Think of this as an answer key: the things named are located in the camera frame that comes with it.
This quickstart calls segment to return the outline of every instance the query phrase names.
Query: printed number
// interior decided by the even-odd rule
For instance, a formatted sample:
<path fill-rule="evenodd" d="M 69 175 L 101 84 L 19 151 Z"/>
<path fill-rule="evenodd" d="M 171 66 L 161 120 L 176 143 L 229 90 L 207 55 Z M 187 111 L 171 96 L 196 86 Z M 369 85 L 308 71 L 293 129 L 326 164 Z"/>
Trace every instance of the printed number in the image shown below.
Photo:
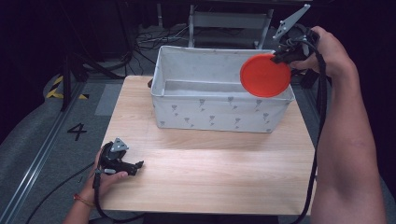
<path fill-rule="evenodd" d="M 80 124 L 74 126 L 73 128 L 69 129 L 67 132 L 68 133 L 76 133 L 77 135 L 76 135 L 75 141 L 78 141 L 79 135 L 87 132 L 85 130 L 82 130 L 82 128 L 84 128 L 84 124 L 80 123 Z"/>

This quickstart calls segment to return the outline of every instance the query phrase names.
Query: person's left hand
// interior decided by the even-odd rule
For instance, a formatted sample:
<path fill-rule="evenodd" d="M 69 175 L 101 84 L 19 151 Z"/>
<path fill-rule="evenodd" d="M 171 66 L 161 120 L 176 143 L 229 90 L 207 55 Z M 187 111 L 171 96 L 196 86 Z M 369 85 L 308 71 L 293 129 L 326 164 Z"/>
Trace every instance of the person's left hand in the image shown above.
<path fill-rule="evenodd" d="M 99 162 L 101 152 L 102 152 L 102 148 L 96 154 L 95 163 L 90 171 L 90 174 L 88 175 L 88 180 L 85 182 L 84 188 L 82 189 L 82 191 L 79 194 L 79 196 L 81 198 L 83 198 L 84 200 L 86 200 L 88 202 L 92 202 L 92 203 L 94 203 L 94 189 L 92 188 L 94 172 L 95 172 L 95 169 Z M 102 197 L 103 195 L 105 195 L 114 183 L 118 182 L 119 180 L 121 180 L 127 176 L 128 176 L 128 173 L 125 171 L 115 173 L 114 175 L 101 174 L 99 197 Z"/>

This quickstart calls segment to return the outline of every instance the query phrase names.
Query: wooden table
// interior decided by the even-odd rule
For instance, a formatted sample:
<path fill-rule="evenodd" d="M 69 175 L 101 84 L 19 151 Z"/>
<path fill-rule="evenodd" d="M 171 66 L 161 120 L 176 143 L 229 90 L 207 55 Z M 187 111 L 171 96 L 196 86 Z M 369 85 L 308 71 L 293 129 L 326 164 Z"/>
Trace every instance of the wooden table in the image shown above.
<path fill-rule="evenodd" d="M 101 201 L 124 211 L 298 215 L 314 147 L 296 102 L 273 133 L 159 129 L 151 77 L 125 78 L 104 144 L 128 146 L 124 161 L 145 161 Z"/>

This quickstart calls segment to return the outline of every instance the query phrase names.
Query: white fabric bin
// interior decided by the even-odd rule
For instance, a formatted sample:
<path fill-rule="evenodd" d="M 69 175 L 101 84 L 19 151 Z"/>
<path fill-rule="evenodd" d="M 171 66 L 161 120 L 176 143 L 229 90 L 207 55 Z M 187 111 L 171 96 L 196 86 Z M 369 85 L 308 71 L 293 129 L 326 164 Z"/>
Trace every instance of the white fabric bin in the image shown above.
<path fill-rule="evenodd" d="M 288 86 L 271 98 L 248 93 L 242 64 L 257 49 L 161 47 L 151 85 L 159 128 L 270 133 L 295 97 Z"/>

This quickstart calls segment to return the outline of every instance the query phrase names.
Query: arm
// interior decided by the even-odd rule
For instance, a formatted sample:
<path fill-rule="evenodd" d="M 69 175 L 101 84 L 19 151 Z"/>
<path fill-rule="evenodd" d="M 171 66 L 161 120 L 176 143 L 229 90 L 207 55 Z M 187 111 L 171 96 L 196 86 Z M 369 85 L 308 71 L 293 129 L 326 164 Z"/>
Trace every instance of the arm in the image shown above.
<path fill-rule="evenodd" d="M 94 166 L 88 176 L 88 180 L 84 185 L 84 188 L 81 190 L 79 193 L 79 196 L 85 200 L 88 203 L 94 203 L 94 190 L 92 188 L 93 184 L 93 173 L 94 170 L 97 166 L 97 162 L 99 161 L 99 157 L 101 154 L 101 150 L 96 154 L 96 159 Z M 101 185 L 100 185 L 100 195 L 99 197 L 103 196 L 108 192 L 110 189 L 111 185 L 114 183 L 118 182 L 120 179 L 125 178 L 128 176 L 128 173 L 126 172 L 118 172 L 114 175 L 105 175 L 101 174 Z M 91 213 L 92 207 L 88 206 L 87 204 L 83 203 L 82 201 L 75 200 L 73 203 L 72 208 L 70 211 L 67 213 L 66 218 L 64 219 L 63 224 L 87 224 L 89 222 L 90 218 L 90 213 Z"/>
<path fill-rule="evenodd" d="M 361 98 L 359 74 L 342 44 L 320 27 L 318 51 L 332 77 L 332 103 L 318 142 L 313 223 L 386 223 L 375 142 Z M 318 71 L 314 56 L 293 67 Z"/>

